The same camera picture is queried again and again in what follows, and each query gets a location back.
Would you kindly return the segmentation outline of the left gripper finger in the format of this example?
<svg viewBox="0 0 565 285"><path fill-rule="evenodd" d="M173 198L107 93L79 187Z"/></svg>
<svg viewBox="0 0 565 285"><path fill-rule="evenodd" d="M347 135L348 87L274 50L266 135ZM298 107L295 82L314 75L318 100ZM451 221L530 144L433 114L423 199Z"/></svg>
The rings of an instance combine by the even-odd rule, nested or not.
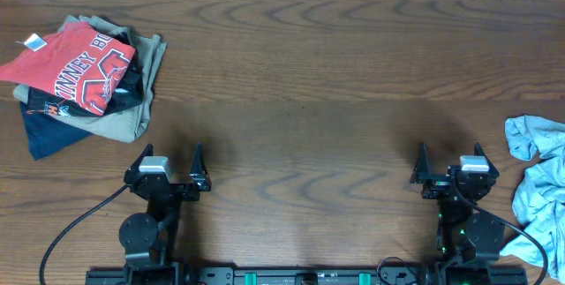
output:
<svg viewBox="0 0 565 285"><path fill-rule="evenodd" d="M144 148L144 150L142 151L140 156L133 162L133 164L128 168L128 170L129 171L138 171L139 166L142 163L143 159L147 156L153 156L153 155L154 155L153 145L147 144L147 146Z"/></svg>
<svg viewBox="0 0 565 285"><path fill-rule="evenodd" d="M203 145L201 143L197 143L195 146L190 176L208 176L203 157Z"/></svg>

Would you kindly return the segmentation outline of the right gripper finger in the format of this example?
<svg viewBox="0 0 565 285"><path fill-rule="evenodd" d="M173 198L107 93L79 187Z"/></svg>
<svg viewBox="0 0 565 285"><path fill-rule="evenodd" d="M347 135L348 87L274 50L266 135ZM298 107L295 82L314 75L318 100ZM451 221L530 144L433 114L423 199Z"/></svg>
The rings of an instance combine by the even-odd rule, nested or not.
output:
<svg viewBox="0 0 565 285"><path fill-rule="evenodd" d="M421 143L418 150L418 158L412 172L413 177L429 177L430 165L427 156L427 149L424 143Z"/></svg>
<svg viewBox="0 0 565 285"><path fill-rule="evenodd" d="M482 146L478 142L474 144L473 153L474 153L475 156L481 157L482 159L485 160L486 164L489 167L489 169L488 169L489 173L498 173L499 172L499 170L492 164L490 159L486 156L486 153L484 152Z"/></svg>

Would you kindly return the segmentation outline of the light blue t-shirt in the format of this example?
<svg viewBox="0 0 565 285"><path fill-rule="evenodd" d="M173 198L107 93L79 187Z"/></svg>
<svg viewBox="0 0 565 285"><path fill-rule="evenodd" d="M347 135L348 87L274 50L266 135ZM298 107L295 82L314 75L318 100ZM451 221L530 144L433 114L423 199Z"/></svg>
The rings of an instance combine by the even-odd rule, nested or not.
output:
<svg viewBox="0 0 565 285"><path fill-rule="evenodd" d="M518 160L540 158L524 171L512 210L524 232L544 248L549 276L564 282L564 124L539 116L512 117L505 122L505 136Z"/></svg>

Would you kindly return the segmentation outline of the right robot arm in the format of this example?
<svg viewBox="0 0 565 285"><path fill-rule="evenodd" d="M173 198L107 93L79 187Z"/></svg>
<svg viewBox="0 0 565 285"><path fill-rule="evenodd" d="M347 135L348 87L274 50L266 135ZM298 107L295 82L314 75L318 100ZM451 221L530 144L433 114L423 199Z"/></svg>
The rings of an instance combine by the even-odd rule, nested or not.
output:
<svg viewBox="0 0 565 285"><path fill-rule="evenodd" d="M462 155L447 172L434 174L424 144L411 182L422 186L423 199L438 203L437 250L441 258L418 272L419 284L490 284L489 265L500 257L504 226L477 202L500 176L480 144L472 155Z"/></svg>

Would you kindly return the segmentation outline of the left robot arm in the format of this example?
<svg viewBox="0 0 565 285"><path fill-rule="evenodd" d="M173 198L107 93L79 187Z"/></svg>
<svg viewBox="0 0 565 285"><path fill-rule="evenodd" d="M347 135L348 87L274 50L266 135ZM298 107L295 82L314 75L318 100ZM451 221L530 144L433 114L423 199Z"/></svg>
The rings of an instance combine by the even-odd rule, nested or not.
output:
<svg viewBox="0 0 565 285"><path fill-rule="evenodd" d="M124 276L127 284L197 284L198 273L172 258L180 221L181 206L195 202L212 188L203 159L203 145L197 144L187 183L172 181L170 160L155 156L147 145L125 171L124 183L130 192L147 202L144 213L124 220L119 241L124 247Z"/></svg>

